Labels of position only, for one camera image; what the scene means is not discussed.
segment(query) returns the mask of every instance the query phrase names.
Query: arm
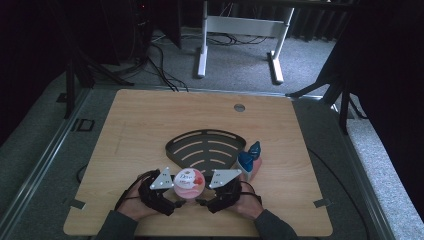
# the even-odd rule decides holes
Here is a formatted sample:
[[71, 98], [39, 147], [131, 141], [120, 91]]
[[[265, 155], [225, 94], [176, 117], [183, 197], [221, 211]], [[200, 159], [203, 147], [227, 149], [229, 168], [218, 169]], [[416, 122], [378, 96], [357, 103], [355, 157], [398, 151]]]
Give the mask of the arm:
[[117, 211], [110, 211], [97, 234], [98, 240], [133, 240], [138, 222]]
[[296, 232], [290, 225], [263, 208], [259, 200], [253, 196], [255, 192], [250, 184], [243, 181], [241, 181], [241, 184], [242, 192], [251, 194], [241, 195], [236, 204], [229, 207], [230, 210], [253, 220], [259, 236], [264, 240], [298, 239]]
[[290, 225], [266, 209], [253, 222], [259, 232], [259, 236], [264, 240], [298, 239], [295, 231]]
[[97, 237], [98, 240], [133, 240], [138, 222], [157, 214], [141, 202], [138, 194], [142, 179], [133, 185], [116, 211], [110, 211]]

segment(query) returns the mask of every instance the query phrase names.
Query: tripod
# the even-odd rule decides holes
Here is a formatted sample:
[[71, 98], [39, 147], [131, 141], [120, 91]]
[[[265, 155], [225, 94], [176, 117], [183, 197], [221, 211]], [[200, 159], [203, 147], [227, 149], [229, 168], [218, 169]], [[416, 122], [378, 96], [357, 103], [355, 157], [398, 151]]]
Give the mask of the tripod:
[[90, 67], [115, 81], [117, 84], [134, 86], [134, 83], [121, 79], [83, 53], [83, 51], [79, 48], [67, 22], [65, 12], [57, 0], [38, 0], [38, 4], [40, 9], [46, 9], [53, 16], [55, 23], [59, 28], [58, 39], [63, 40], [63, 50], [65, 55], [69, 58], [66, 67], [65, 119], [69, 118], [75, 106], [75, 76], [78, 77], [79, 83], [83, 88], [92, 88], [95, 84], [93, 76], [91, 75]]
[[333, 105], [336, 102], [337, 98], [340, 96], [340, 94], [342, 94], [339, 126], [342, 129], [343, 133], [347, 134], [346, 122], [347, 122], [347, 115], [348, 115], [348, 106], [349, 106], [349, 102], [351, 102], [350, 92], [349, 92], [349, 82], [350, 81], [343, 81], [339, 74], [332, 74], [325, 77], [318, 77], [315, 83], [309, 86], [306, 86], [305, 88], [302, 88], [299, 91], [296, 91], [293, 93], [287, 93], [286, 96], [292, 97], [292, 98], [300, 98], [303, 95], [315, 89], [318, 89], [326, 84], [330, 84], [330, 87], [327, 89], [323, 98], [320, 101], [322, 101], [326, 105]]

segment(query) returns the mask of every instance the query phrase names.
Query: black fan-shaped object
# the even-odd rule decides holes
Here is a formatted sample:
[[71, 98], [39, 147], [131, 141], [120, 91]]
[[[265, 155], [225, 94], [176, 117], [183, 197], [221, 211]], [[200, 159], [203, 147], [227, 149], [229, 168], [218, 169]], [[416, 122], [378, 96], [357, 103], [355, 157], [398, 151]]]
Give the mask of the black fan-shaped object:
[[242, 137], [214, 129], [184, 133], [166, 146], [166, 155], [181, 168], [196, 168], [205, 176], [213, 169], [230, 169], [246, 146]]

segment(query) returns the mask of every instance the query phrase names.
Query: white stand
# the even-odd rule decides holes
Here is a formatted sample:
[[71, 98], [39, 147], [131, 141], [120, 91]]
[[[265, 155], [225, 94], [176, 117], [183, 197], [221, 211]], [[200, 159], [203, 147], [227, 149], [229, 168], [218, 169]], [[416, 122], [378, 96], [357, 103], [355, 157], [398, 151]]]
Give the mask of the white stand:
[[233, 17], [208, 16], [208, 2], [203, 3], [203, 23], [202, 23], [202, 47], [200, 49], [198, 76], [205, 77], [206, 59], [208, 56], [208, 46], [206, 38], [208, 32], [252, 35], [261, 37], [278, 38], [275, 51], [271, 51], [271, 65], [273, 66], [275, 80], [279, 83], [284, 82], [279, 56], [283, 47], [284, 39], [287, 35], [287, 30], [290, 25], [290, 20], [293, 15], [294, 8], [290, 9], [290, 14], [286, 16], [284, 21], [268, 21], [258, 19], [245, 19]]

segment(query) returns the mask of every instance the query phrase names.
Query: wooden tabletop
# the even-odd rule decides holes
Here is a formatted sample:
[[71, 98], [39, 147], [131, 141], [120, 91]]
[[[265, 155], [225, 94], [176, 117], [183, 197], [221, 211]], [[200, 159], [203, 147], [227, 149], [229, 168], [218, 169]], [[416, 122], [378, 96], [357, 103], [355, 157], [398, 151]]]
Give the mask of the wooden tabletop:
[[[245, 110], [236, 111], [236, 104]], [[71, 207], [65, 233], [96, 235], [139, 174], [165, 167], [177, 174], [181, 168], [167, 158], [165, 145], [198, 129], [232, 132], [246, 140], [247, 148], [260, 141], [263, 163], [252, 185], [263, 206], [299, 236], [332, 233], [326, 208], [314, 205], [322, 195], [289, 99], [143, 90], [117, 93], [75, 197], [86, 205], [82, 210]], [[186, 204], [171, 216], [142, 219], [136, 235], [257, 236], [257, 232], [251, 221], [228, 210], [212, 214], [206, 207]]]

